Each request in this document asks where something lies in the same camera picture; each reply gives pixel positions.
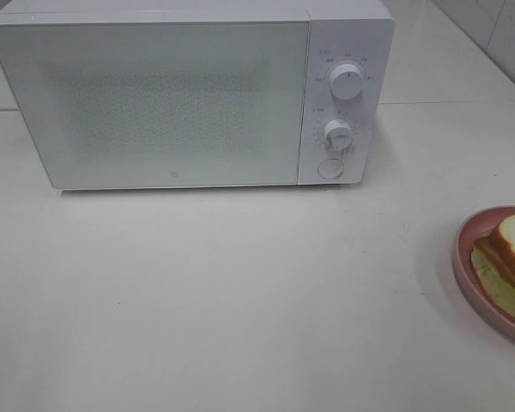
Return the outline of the white microwave oven body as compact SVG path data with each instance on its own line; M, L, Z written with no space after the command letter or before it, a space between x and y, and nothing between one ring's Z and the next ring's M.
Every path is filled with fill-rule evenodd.
M286 185L358 183L395 28L380 1L13 1L0 10L0 26L273 22L308 26L298 172L296 181ZM330 91L328 75L341 62L356 63L363 70L363 89L352 100L339 100ZM353 127L353 143L343 152L324 145L323 127L332 119L344 119ZM340 178L318 175L318 165L327 159L343 162Z

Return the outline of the round white door button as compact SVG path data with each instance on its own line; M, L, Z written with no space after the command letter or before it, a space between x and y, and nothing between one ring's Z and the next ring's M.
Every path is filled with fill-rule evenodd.
M338 179L343 174L343 162L339 159L327 159L318 165L318 175L323 179Z

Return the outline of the upper white power knob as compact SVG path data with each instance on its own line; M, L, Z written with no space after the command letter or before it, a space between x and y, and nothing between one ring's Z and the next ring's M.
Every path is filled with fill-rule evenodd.
M330 91L339 100L352 100L363 89L364 74L353 62L341 62L328 75Z

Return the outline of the white bread sandwich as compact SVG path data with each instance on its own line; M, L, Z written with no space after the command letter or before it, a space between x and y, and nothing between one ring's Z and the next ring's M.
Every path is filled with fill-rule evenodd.
M477 239L470 260L488 300L515 322L515 215Z

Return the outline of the white microwave door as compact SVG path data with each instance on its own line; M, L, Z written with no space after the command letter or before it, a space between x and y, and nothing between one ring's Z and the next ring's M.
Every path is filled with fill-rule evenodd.
M304 22L0 26L0 64L57 189L297 179Z

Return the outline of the lower white timer knob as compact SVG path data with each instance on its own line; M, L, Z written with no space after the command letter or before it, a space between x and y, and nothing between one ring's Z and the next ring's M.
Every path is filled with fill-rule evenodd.
M343 152L353 143L353 127L344 119L332 119L323 127L323 140L328 150Z

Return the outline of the pink round plate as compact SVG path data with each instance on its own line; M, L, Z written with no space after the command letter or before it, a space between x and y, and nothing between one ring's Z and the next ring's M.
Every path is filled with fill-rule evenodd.
M490 234L511 215L515 215L515 205L483 209L468 217L454 239L452 267L464 298L475 312L501 335L515 342L515 318L502 311L485 294L471 262L476 239Z

